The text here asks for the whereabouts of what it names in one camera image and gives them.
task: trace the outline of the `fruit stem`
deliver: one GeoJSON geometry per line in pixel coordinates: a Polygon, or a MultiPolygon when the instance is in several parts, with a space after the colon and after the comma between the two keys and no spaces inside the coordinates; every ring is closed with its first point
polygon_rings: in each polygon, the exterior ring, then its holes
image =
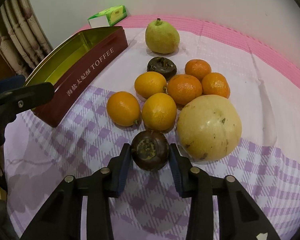
{"type": "Polygon", "coordinates": [[[161,19],[160,19],[160,18],[157,18],[157,20],[156,20],[156,22],[155,22],[155,25],[156,25],[156,26],[159,26],[159,25],[161,25],[161,24],[162,24],[161,19]]]}

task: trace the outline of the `small orange citrus fruit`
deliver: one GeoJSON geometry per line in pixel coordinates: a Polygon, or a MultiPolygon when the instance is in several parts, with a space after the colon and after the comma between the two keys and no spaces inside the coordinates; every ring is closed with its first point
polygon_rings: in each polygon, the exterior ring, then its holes
{"type": "Polygon", "coordinates": [[[107,102],[107,112],[112,121],[121,126],[138,123],[140,106],[138,100],[130,93],[114,93],[107,102]]]}
{"type": "Polygon", "coordinates": [[[185,106],[202,95],[202,86],[196,77],[179,74],[170,79],[167,92],[177,104],[185,106]]]}
{"type": "Polygon", "coordinates": [[[230,87],[226,78],[220,73],[212,72],[202,79],[204,95],[219,95],[225,98],[230,96],[230,87]]]}
{"type": "Polygon", "coordinates": [[[160,73],[149,71],[137,77],[134,89],[142,97],[149,98],[156,93],[165,93],[167,81],[160,73]]]}
{"type": "Polygon", "coordinates": [[[186,64],[185,73],[201,81],[207,74],[211,73],[211,67],[202,59],[191,59],[186,64]]]}
{"type": "Polygon", "coordinates": [[[171,128],[177,117],[177,106],[171,96],[157,93],[149,97],[142,108],[143,123],[152,130],[171,128]]]}

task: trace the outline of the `silver rivet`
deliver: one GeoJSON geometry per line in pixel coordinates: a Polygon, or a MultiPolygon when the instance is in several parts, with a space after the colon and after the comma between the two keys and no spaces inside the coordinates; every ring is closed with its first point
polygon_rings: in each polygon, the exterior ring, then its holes
{"type": "Polygon", "coordinates": [[[65,182],[71,182],[71,181],[73,181],[73,176],[68,175],[65,177],[65,182]]]}
{"type": "Polygon", "coordinates": [[[200,169],[198,168],[198,167],[192,167],[191,169],[190,169],[190,171],[192,172],[192,173],[199,173],[200,172],[200,169]]]}
{"type": "Polygon", "coordinates": [[[234,176],[227,176],[227,181],[229,181],[229,182],[235,182],[235,177],[234,176]]]}
{"type": "Polygon", "coordinates": [[[20,101],[18,102],[18,106],[19,106],[19,108],[22,108],[22,107],[23,107],[23,101],[22,101],[22,100],[20,100],[20,101]]]}
{"type": "Polygon", "coordinates": [[[110,172],[110,169],[109,169],[108,167],[103,167],[103,168],[101,168],[100,172],[101,172],[102,174],[107,174],[107,173],[110,172]]]}

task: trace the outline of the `dark brown round object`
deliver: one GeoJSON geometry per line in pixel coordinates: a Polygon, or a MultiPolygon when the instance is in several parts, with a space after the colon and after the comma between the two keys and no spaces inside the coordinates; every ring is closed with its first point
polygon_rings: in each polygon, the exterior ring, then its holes
{"type": "Polygon", "coordinates": [[[158,171],[168,161],[169,143],[159,131],[140,132],[132,140],[131,156],[139,168],[158,171]]]}
{"type": "Polygon", "coordinates": [[[166,57],[154,57],[149,61],[147,71],[158,72],[168,81],[177,73],[177,67],[166,57]]]}

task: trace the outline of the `bamboo print curtain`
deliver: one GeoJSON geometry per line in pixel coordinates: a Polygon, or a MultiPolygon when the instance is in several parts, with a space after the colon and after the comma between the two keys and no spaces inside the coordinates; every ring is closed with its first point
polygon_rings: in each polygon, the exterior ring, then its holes
{"type": "Polygon", "coordinates": [[[0,53],[26,77],[52,51],[29,0],[6,0],[0,7],[0,53]]]}

